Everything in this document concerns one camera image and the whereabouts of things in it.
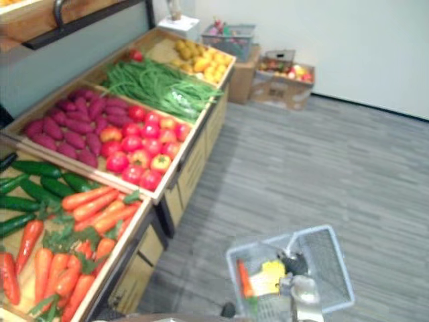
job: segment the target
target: red tomato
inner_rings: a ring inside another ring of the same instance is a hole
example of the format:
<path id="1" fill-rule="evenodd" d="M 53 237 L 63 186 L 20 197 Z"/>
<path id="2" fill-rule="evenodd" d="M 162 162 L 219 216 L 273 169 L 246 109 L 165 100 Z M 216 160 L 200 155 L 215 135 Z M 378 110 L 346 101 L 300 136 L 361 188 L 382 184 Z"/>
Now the red tomato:
<path id="1" fill-rule="evenodd" d="M 176 134 L 172 129 L 162 129 L 158 141 L 161 143 L 177 142 Z"/>
<path id="2" fill-rule="evenodd" d="M 184 142 L 186 140 L 186 137 L 188 136 L 190 132 L 190 126 L 185 123 L 179 123 L 174 128 L 174 131 L 176 132 L 177 140 Z"/>
<path id="3" fill-rule="evenodd" d="M 134 120 L 134 122 L 143 122 L 145 119 L 146 111 L 139 105 L 130 105 L 128 107 L 128 116 Z"/>
<path id="4" fill-rule="evenodd" d="M 101 146 L 101 155 L 104 156 L 105 158 L 108 158 L 110 155 L 121 150 L 122 150 L 121 142 L 108 141 L 103 143 L 103 145 Z"/>
<path id="5" fill-rule="evenodd" d="M 133 184 L 139 184 L 144 172 L 145 170 L 141 166 L 130 165 L 122 172 L 122 179 Z"/>
<path id="6" fill-rule="evenodd" d="M 146 139 L 142 141 L 143 147 L 147 152 L 149 152 L 151 157 L 156 156 L 161 153 L 162 143 L 155 139 Z"/>
<path id="7" fill-rule="evenodd" d="M 141 52 L 139 52 L 137 49 L 131 49 L 129 51 L 129 57 L 132 60 L 135 60 L 137 62 L 142 62 L 143 61 L 143 54 Z"/>
<path id="8" fill-rule="evenodd" d="M 152 124 L 152 125 L 159 126 L 160 121 L 161 121 L 161 116 L 156 112 L 149 112 L 145 116 L 145 125 Z"/>
<path id="9" fill-rule="evenodd" d="M 153 170 L 146 170 L 140 180 L 140 186 L 144 189 L 155 191 L 162 180 L 162 175 Z"/>
<path id="10" fill-rule="evenodd" d="M 101 131 L 100 140 L 102 142 L 121 141 L 122 140 L 122 132 L 117 127 L 108 126 L 103 131 Z"/>
<path id="11" fill-rule="evenodd" d="M 180 150 L 180 143 L 168 142 L 164 144 L 164 146 L 162 147 L 161 153 L 169 156 L 172 160 L 174 160 L 177 153 L 179 153 L 179 150 Z"/>
<path id="12" fill-rule="evenodd" d="M 150 160 L 151 159 L 152 159 L 151 155 L 146 150 L 137 150 L 137 151 L 134 151 L 129 156 L 130 163 L 137 164 L 137 165 L 141 166 L 144 169 L 149 168 Z"/>
<path id="13" fill-rule="evenodd" d="M 176 120 L 171 116 L 161 118 L 160 127 L 162 129 L 174 129 L 176 127 Z"/>
<path id="14" fill-rule="evenodd" d="M 162 174 L 167 172 L 168 167 L 172 163 L 172 159 L 165 154 L 158 154 L 155 158 L 150 162 L 150 168 L 152 170 L 158 171 Z"/>
<path id="15" fill-rule="evenodd" d="M 128 167 L 128 157 L 122 151 L 111 154 L 106 161 L 106 169 L 115 173 L 120 173 Z"/>
<path id="16" fill-rule="evenodd" d="M 139 136 L 127 136 L 122 140 L 121 147 L 125 152 L 136 151 L 141 148 L 141 138 Z"/>
<path id="17" fill-rule="evenodd" d="M 140 125 L 137 123 L 128 123 L 122 128 L 122 135 L 125 136 L 139 136 L 141 131 Z"/>
<path id="18" fill-rule="evenodd" d="M 154 124 L 145 124 L 140 133 L 143 138 L 158 139 L 160 136 L 160 127 Z"/>

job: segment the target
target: small white box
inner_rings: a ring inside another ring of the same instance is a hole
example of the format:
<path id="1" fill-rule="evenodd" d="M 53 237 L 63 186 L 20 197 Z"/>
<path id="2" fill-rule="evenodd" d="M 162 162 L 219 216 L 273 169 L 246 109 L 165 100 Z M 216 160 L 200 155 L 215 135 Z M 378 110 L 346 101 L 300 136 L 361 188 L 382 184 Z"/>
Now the small white box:
<path id="1" fill-rule="evenodd" d="M 200 20 L 185 15 L 182 15 L 180 20 L 172 20 L 170 16 L 165 17 L 159 22 L 158 27 L 167 32 L 178 34 L 193 42 L 197 42 L 200 36 Z"/>

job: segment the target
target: plastic crate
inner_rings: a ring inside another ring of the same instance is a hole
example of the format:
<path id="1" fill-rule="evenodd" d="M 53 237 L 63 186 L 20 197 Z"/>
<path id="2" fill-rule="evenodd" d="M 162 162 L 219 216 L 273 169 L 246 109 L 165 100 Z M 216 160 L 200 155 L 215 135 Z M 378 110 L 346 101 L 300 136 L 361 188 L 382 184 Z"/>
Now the plastic crate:
<path id="1" fill-rule="evenodd" d="M 227 251 L 229 274 L 233 281 L 240 314 L 253 317 L 250 304 L 241 296 L 237 260 L 244 261 L 249 275 L 257 273 L 264 262 L 277 259 L 276 249 L 265 244 L 281 249 L 291 246 L 292 252 L 303 253 L 308 263 L 309 275 L 318 287 L 323 314 L 353 305 L 355 296 L 335 232 L 331 226 L 323 225 L 258 240 Z"/>
<path id="2" fill-rule="evenodd" d="M 203 44 L 234 55 L 239 62 L 246 62 L 249 59 L 256 25 L 228 25 L 234 36 L 210 34 L 213 27 L 213 24 L 210 25 L 202 33 Z"/>

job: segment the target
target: purple sweet potato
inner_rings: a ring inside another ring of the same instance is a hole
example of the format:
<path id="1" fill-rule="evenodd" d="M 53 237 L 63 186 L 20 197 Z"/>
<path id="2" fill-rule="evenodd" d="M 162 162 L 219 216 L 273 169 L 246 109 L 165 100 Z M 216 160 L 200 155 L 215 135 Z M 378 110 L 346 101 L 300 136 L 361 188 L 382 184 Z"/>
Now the purple sweet potato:
<path id="1" fill-rule="evenodd" d="M 86 149 L 80 151 L 80 154 L 78 155 L 78 160 L 89 166 L 92 166 L 93 168 L 99 166 L 99 161 L 97 160 L 97 157 Z"/>
<path id="2" fill-rule="evenodd" d="M 106 106 L 116 106 L 116 107 L 120 107 L 122 109 L 126 109 L 128 108 L 128 103 L 125 102 L 123 99 L 119 99 L 117 97 L 109 97 L 106 100 Z"/>
<path id="3" fill-rule="evenodd" d="M 105 113 L 108 115 L 126 115 L 127 110 L 117 106 L 106 106 Z"/>
<path id="4" fill-rule="evenodd" d="M 106 100 L 102 97 L 92 100 L 89 103 L 89 107 L 88 107 L 89 117 L 92 120 L 96 119 L 99 115 L 101 115 L 105 106 L 106 106 Z"/>
<path id="5" fill-rule="evenodd" d="M 40 144 L 41 146 L 44 146 L 47 149 L 56 151 L 56 144 L 54 139 L 52 139 L 50 136 L 47 136 L 46 134 L 37 133 L 37 134 L 34 134 L 31 137 L 31 139 L 33 142 Z"/>
<path id="6" fill-rule="evenodd" d="M 45 116 L 43 118 L 43 132 L 54 140 L 62 140 L 64 137 L 61 127 L 59 127 L 54 119 L 52 119 L 50 116 Z"/>
<path id="7" fill-rule="evenodd" d="M 73 102 L 69 101 L 68 99 L 59 100 L 58 102 L 56 102 L 56 106 L 65 112 L 77 110 L 76 105 Z"/>
<path id="8" fill-rule="evenodd" d="M 90 123 L 76 121 L 75 119 L 66 119 L 66 127 L 79 134 L 87 134 L 94 131 Z"/>
<path id="9" fill-rule="evenodd" d="M 86 123 L 91 122 L 91 120 L 89 119 L 89 116 L 87 114 L 81 113 L 80 111 L 67 112 L 67 118 L 74 119 L 76 121 L 86 122 Z"/>
<path id="10" fill-rule="evenodd" d="M 109 125 L 109 122 L 104 116 L 100 115 L 95 119 L 95 125 L 95 133 L 99 136 L 101 131 Z"/>
<path id="11" fill-rule="evenodd" d="M 67 131 L 64 133 L 64 139 L 71 146 L 74 146 L 76 149 L 83 149 L 85 147 L 85 141 L 82 139 L 82 136 L 73 131 Z"/>
<path id="12" fill-rule="evenodd" d="M 52 117 L 58 125 L 63 126 L 66 124 L 66 114 L 60 109 L 51 109 L 49 111 L 49 116 Z"/>
<path id="13" fill-rule="evenodd" d="M 101 152 L 101 141 L 99 136 L 95 133 L 88 133 L 86 135 L 86 145 L 89 150 L 95 155 L 99 156 Z"/>
<path id="14" fill-rule="evenodd" d="M 34 135 L 40 134 L 42 132 L 43 132 L 43 119 L 36 119 L 34 121 L 29 122 L 24 129 L 24 133 L 29 138 L 32 138 Z"/>
<path id="15" fill-rule="evenodd" d="M 114 126 L 117 127 L 123 127 L 127 125 L 128 123 L 133 123 L 133 120 L 130 119 L 128 116 L 121 116 L 121 115 L 108 115 L 107 121 Z"/>
<path id="16" fill-rule="evenodd" d="M 56 150 L 57 150 L 57 152 L 65 155 L 69 158 L 72 158 L 75 160 L 77 160 L 77 158 L 78 158 L 78 154 L 77 154 L 76 150 L 70 144 L 68 144 L 66 142 L 62 142 Z"/>

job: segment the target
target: gray carpet floor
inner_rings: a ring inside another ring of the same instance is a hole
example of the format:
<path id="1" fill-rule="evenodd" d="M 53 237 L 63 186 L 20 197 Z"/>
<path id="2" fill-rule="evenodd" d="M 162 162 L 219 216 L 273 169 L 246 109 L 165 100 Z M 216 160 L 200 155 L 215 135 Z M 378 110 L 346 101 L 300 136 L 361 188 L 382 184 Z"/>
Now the gray carpet floor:
<path id="1" fill-rule="evenodd" d="M 231 244 L 324 223 L 357 298 L 327 321 L 429 321 L 429 124 L 320 97 L 229 104 L 139 311 L 218 315 L 235 300 Z"/>

